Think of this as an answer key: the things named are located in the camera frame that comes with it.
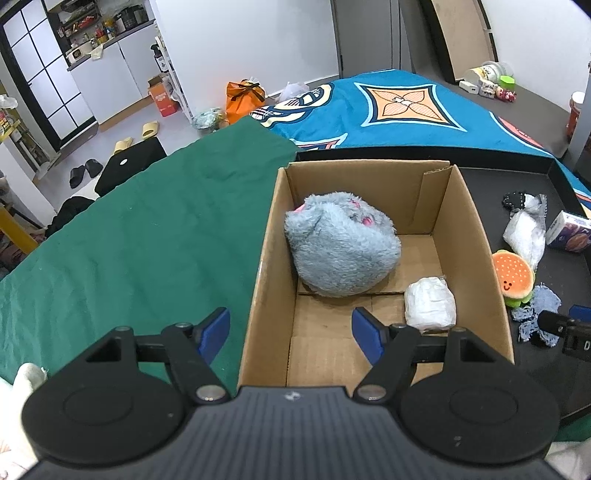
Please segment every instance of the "green cloth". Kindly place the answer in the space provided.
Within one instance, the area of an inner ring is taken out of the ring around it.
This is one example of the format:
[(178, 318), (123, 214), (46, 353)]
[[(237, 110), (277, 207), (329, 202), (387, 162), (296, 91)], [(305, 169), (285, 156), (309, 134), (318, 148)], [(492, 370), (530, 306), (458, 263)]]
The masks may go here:
[(555, 442), (584, 442), (591, 438), (591, 414), (574, 421), (558, 431)]
[(0, 377), (54, 373), (117, 325), (153, 335), (225, 306), (213, 369), (234, 392), (277, 170), (296, 151), (247, 117), (76, 216), (0, 282)]

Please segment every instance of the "cardboard box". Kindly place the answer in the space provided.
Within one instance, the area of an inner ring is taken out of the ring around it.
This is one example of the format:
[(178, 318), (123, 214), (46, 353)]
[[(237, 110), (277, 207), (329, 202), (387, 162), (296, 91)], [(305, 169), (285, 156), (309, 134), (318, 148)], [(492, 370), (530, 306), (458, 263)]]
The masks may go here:
[(148, 80), (148, 92), (162, 116), (169, 116), (178, 111), (179, 104), (170, 98), (172, 92), (168, 91), (160, 75)]
[[(328, 299), (298, 281), (284, 235), (285, 213), (308, 195), (351, 192), (386, 213), (402, 242), (399, 266), (368, 294)], [(357, 386), (370, 369), (351, 333), (363, 306), (386, 325), (404, 323), (404, 290), (446, 276), (457, 325), (513, 361), (509, 321), (491, 249), (457, 167), (440, 160), (330, 160), (281, 168), (242, 354), (240, 385)], [(441, 371), (419, 365), (415, 381)]]

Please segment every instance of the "black slipper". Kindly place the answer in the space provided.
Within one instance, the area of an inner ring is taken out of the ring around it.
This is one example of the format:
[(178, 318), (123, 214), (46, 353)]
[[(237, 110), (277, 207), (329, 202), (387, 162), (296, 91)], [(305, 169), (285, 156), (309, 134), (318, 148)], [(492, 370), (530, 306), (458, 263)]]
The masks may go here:
[(86, 170), (88, 170), (90, 178), (93, 179), (103, 171), (103, 165), (97, 162), (94, 158), (91, 158), (86, 162)]
[(70, 172), (70, 188), (75, 189), (82, 180), (84, 179), (84, 172), (86, 171), (86, 166), (80, 165), (80, 167), (73, 168)]

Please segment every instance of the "blue crocheted cloth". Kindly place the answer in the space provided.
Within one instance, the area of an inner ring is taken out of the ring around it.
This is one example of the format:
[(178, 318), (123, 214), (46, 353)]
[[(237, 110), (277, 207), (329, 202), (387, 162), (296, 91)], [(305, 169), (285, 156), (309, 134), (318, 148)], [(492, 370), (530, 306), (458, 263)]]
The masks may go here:
[(547, 346), (556, 346), (560, 337), (540, 330), (538, 315), (544, 310), (558, 313), (558, 307), (561, 304), (560, 298), (548, 287), (545, 285), (535, 286), (529, 305), (511, 310), (513, 321), (521, 322), (521, 325), (519, 325), (519, 341), (529, 342), (531, 337), (537, 334)]

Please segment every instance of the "white plastic bag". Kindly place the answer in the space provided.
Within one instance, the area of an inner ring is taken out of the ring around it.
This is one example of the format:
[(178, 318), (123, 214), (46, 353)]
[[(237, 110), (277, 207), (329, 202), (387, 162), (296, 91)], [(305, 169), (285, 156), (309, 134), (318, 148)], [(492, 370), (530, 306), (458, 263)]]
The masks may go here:
[(421, 278), (404, 292), (407, 325), (422, 332), (448, 330), (456, 324), (456, 301), (445, 280)]
[(310, 87), (308, 87), (305, 83), (287, 83), (287, 86), (283, 89), (283, 91), (281, 92), (281, 95), (279, 95), (279, 98), (277, 99), (278, 103), (281, 102), (285, 102), (286, 100), (289, 100), (291, 98), (295, 98), (298, 95), (302, 95), (303, 93), (309, 92), (310, 91)]
[(17, 99), (8, 95), (0, 95), (0, 108), (16, 108), (17, 106)]
[(546, 195), (525, 195), (525, 208), (515, 213), (503, 233), (513, 251), (536, 271), (546, 247)]

